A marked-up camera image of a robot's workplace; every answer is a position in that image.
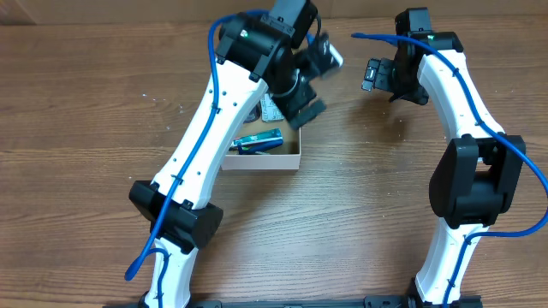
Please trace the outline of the green white soap box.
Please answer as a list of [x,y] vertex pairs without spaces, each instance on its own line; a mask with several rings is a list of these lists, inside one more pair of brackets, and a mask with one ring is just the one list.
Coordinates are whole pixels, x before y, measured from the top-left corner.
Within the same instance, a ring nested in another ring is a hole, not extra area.
[[273,102],[271,95],[266,93],[260,99],[261,119],[263,122],[283,121],[284,116],[276,104]]

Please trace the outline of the toothpaste tube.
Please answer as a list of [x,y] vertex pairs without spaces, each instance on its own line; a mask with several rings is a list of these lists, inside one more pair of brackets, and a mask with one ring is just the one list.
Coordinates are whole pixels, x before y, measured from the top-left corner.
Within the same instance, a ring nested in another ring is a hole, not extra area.
[[246,147],[279,140],[283,140],[282,132],[279,128],[274,128],[260,133],[254,133],[236,138],[232,141],[231,146],[237,147],[238,145],[241,145],[242,147]]

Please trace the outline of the clear soap bottle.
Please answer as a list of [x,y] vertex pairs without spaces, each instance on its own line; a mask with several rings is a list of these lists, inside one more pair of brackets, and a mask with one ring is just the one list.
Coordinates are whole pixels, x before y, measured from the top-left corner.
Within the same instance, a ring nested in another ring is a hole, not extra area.
[[256,104],[252,108],[250,113],[247,115],[247,117],[245,118],[244,123],[247,124],[247,123],[252,123],[254,121],[257,121],[261,117],[261,115],[262,115],[261,105]]

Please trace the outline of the white cardboard box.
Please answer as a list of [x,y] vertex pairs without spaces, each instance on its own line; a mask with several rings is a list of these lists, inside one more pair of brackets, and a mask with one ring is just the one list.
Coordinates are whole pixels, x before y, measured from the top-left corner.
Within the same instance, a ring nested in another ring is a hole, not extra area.
[[301,131],[293,130],[286,121],[266,123],[261,120],[246,123],[237,138],[279,128],[283,144],[260,155],[238,155],[229,151],[221,165],[222,170],[298,170],[301,163]]

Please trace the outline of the blue disposable razor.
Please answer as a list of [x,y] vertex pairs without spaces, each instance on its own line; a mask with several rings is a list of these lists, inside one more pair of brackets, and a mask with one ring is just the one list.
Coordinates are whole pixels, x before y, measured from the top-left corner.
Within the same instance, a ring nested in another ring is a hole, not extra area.
[[283,144],[282,140],[273,140],[257,145],[252,145],[250,147],[245,147],[242,145],[237,146],[238,154],[239,155],[263,155],[268,150],[277,148],[278,146],[281,146]]

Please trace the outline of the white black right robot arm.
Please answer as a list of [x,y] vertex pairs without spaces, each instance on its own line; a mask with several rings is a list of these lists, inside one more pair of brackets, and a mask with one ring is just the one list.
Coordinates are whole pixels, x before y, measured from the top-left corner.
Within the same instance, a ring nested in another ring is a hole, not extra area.
[[389,92],[393,100],[432,102],[448,143],[429,182],[438,223],[405,305],[479,307],[480,298],[462,298],[462,278],[479,234],[509,209],[522,161],[481,128],[505,135],[469,75],[457,35],[434,31],[426,8],[404,10],[395,26],[401,37],[395,57],[370,60],[362,86]]

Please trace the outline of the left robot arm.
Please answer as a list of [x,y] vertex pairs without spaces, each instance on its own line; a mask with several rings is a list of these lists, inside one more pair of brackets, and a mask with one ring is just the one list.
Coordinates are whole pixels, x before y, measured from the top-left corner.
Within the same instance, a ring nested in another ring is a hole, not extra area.
[[136,181],[129,198],[151,224],[140,255],[125,279],[154,256],[150,289],[141,307],[186,307],[199,250],[217,231],[223,211],[211,203],[217,173],[248,114],[270,94],[293,129],[325,109],[311,87],[320,64],[330,62],[325,33],[309,1],[278,1],[214,21],[207,34],[211,77],[186,132],[150,181]]

